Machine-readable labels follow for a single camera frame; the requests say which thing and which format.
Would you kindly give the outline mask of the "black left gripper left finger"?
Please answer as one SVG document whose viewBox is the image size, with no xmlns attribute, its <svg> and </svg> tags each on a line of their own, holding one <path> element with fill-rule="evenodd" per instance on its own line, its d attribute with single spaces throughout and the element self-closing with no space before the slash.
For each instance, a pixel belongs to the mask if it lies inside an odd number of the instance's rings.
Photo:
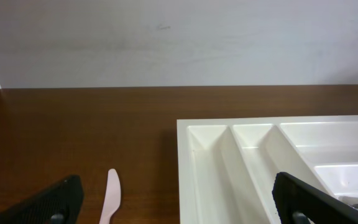
<svg viewBox="0 0 358 224">
<path fill-rule="evenodd" d="M 0 224 L 75 224 L 84 200 L 79 175 L 69 175 L 0 213 Z"/>
</svg>

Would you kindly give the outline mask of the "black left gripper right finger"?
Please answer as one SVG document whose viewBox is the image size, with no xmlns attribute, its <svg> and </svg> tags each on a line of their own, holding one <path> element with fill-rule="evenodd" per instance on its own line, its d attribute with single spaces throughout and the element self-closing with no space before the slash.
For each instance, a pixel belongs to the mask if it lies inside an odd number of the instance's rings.
<svg viewBox="0 0 358 224">
<path fill-rule="evenodd" d="M 294 223 L 358 224 L 358 210 L 306 182 L 279 172 L 272 190 L 280 221 Z"/>
</svg>

